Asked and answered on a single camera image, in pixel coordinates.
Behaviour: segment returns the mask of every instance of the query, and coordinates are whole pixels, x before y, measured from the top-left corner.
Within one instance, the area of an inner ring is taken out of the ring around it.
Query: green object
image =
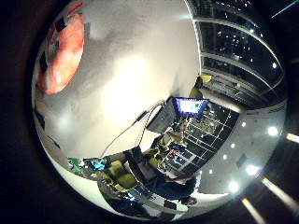
[[[76,158],[67,158],[68,163],[72,165],[71,171],[74,173],[83,173],[82,167],[80,164],[80,159]]]

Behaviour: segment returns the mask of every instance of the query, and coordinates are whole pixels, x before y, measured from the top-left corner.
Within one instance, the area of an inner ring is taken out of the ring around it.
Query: cable
[[[157,108],[159,105],[164,105],[164,104],[165,104],[165,102],[156,104],[156,105],[151,109],[151,111],[149,112],[149,116],[148,116],[147,121],[145,122],[145,125],[144,125],[144,127],[143,127],[143,130],[142,130],[142,134],[141,134],[140,140],[139,140],[138,144],[135,144],[136,147],[139,147],[140,144],[141,144],[141,141],[142,141],[144,132],[146,131],[146,127],[147,127],[147,124],[148,124],[148,122],[149,122],[149,119],[150,119],[150,116],[151,116],[152,112],[153,112],[153,111],[155,110],[155,108]]]
[[[142,139],[142,134],[143,134],[143,130],[145,130],[145,128],[147,127],[147,124],[148,124],[148,122],[149,122],[149,118],[150,118],[150,115],[151,115],[151,113],[152,113],[152,111],[158,106],[158,105],[164,105],[165,104],[165,101],[163,101],[163,100],[161,100],[161,101],[158,101],[155,105],[153,105],[153,106],[151,106],[148,110],[147,110],[147,112],[149,113],[150,112],[150,114],[149,114],[149,117],[148,117],[148,119],[147,119],[147,121],[142,125],[142,127],[141,127],[141,129],[140,129],[140,133],[139,133],[139,135],[138,135],[138,137],[136,138],[136,140],[135,140],[135,147],[138,147],[139,145],[140,145],[140,143],[139,144],[137,144],[137,142],[139,141],[138,139],[141,137],[141,139]]]
[[[149,112],[150,112],[150,114],[149,114],[149,117],[148,117],[148,119],[147,119],[147,122],[146,122],[146,124],[148,123],[148,121],[149,121],[149,118],[150,118],[150,115],[151,115],[151,113],[152,113],[152,111],[153,111],[153,109],[155,109],[158,105],[163,105],[163,104],[165,104],[165,101],[164,100],[160,100],[160,101],[158,101],[154,106],[152,106],[151,108],[150,108],[150,110],[146,110],[146,111],[143,111],[138,117],[137,117],[137,119],[129,126],[129,127],[127,127],[124,131],[122,131],[118,136],[116,136],[106,147],[105,147],[105,149],[104,149],[104,152],[102,153],[102,155],[103,156],[105,156],[106,155],[106,153],[107,153],[107,151],[109,150],[109,148],[113,145],[113,143],[119,138],[119,137],[121,137],[125,132],[127,132],[129,129],[131,129],[138,121],[140,121],[140,120],[142,120]]]

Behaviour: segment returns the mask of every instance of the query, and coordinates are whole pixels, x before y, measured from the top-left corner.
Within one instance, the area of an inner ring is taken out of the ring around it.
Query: ceiling light
[[[259,170],[260,168],[255,165],[248,165],[246,167],[246,172],[248,175],[257,175]]]
[[[299,143],[299,136],[292,134],[292,133],[287,133],[287,139],[291,140],[295,143]]]
[[[268,128],[268,134],[270,136],[276,136],[278,135],[278,129],[276,127],[270,127]]]
[[[228,185],[228,190],[230,190],[232,193],[236,193],[237,191],[239,191],[240,186],[238,183],[236,183],[235,181],[232,181],[229,185]]]

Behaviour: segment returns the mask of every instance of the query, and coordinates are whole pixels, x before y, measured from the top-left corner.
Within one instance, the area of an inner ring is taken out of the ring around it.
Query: chair
[[[138,184],[135,177],[124,168],[121,161],[113,161],[111,166],[101,173],[107,184],[112,185],[120,192],[126,192]]]
[[[157,159],[160,154],[160,150],[157,148],[150,148],[144,152],[145,155],[149,155],[149,165],[151,165],[153,168],[158,168],[159,163],[161,160]]]

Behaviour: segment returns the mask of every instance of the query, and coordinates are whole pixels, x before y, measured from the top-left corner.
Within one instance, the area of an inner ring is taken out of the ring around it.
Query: blue screen
[[[208,100],[175,97],[177,112],[180,117],[200,117],[208,103]]]

